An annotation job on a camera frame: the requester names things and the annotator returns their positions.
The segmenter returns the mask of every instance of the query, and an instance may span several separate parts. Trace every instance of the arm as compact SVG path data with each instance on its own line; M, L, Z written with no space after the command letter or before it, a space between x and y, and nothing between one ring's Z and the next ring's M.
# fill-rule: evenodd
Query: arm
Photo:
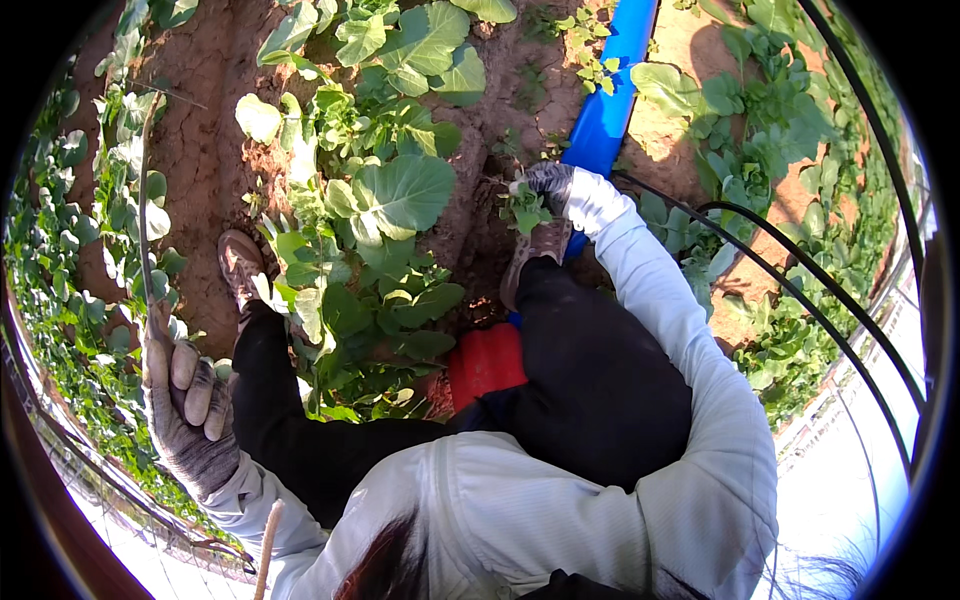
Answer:
M246 452L240 452L240 464L229 481L200 503L217 526L240 539L244 549L260 562L267 515L278 498L284 507L274 536L268 579L271 598L277 600L290 595L326 545L328 534L306 506Z
M530 179L532 188L553 194L555 211L562 208L595 242L618 300L693 390L686 453L636 487L654 563L704 593L749 595L778 532L777 461L763 407L716 345L706 312L632 199L579 168L562 184ZM697 526L703 523L711 526ZM656 572L654 578L668 591L660 587L668 580Z
M271 551L272 598L284 600L296 581L317 561L327 534L306 507L237 446L227 384L198 360L191 345L177 342L171 369L159 341L145 340L144 374L147 426L157 453L190 495L224 530L261 558L267 516L275 500L285 503ZM185 401L175 407L170 385Z

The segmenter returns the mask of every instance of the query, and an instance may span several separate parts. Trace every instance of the gray work glove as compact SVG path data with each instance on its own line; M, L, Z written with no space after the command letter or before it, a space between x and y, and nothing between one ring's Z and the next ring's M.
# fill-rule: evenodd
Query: gray work glove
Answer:
M559 162L538 162L524 172L523 176L511 183L510 192L516 194L516 187L526 181L530 189L542 194L547 208L554 216L564 216L566 201L570 199L573 187L574 167Z
M542 194L554 215L569 219L590 239L620 216L636 212L636 204L621 194L602 175L556 162L539 162L511 183L511 193L526 181Z
M188 342L176 342L172 370L160 341L144 343L143 388L147 428L163 463L201 502L220 490L240 464L227 384ZM183 415L170 385L186 391Z

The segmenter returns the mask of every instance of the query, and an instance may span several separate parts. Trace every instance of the sleeve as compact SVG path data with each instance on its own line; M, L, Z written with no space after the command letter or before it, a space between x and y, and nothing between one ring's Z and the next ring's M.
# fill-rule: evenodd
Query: sleeve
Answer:
M233 534L260 560L267 516L274 501L284 502L274 536L268 583L271 598L285 600L297 580L317 561L328 534L307 512L306 506L283 487L276 475L240 452L240 466L229 481L201 506L224 531Z
M572 190L564 214L596 243L618 300L693 390L686 453L636 488L652 560L704 593L747 597L778 532L777 461L763 407L716 345L706 312L633 200L582 169ZM655 570L654 578L669 591L668 577L658 584Z

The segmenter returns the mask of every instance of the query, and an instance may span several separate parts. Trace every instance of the white long-sleeve shirt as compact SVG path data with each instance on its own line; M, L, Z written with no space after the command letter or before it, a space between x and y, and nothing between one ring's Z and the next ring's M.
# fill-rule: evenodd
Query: white long-sleeve shirt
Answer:
M693 390L684 456L625 493L528 456L508 434L465 432L382 460L328 535L275 475L241 453L237 472L203 505L259 558L267 514L283 498L270 569L275 600L332 597L380 529L414 508L430 598L516 598L545 586L557 568L634 591L676 595L679 580L713 598L751 595L778 532L763 409L630 198L577 169L564 216L595 242L617 299Z

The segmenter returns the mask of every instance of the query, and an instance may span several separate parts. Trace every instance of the brown sneaker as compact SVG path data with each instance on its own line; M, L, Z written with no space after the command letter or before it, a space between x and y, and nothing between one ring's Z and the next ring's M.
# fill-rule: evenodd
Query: brown sneaker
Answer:
M516 288L520 284L520 271L523 265L537 256L550 256L558 265L564 264L566 243L570 241L573 223L563 217L554 217L551 223L541 223L534 227L530 235L519 235L516 239L514 260L500 282L500 301L516 312Z
M263 256L249 235L236 229L224 231L217 242L217 258L240 310L250 300L260 300L253 278L265 271Z

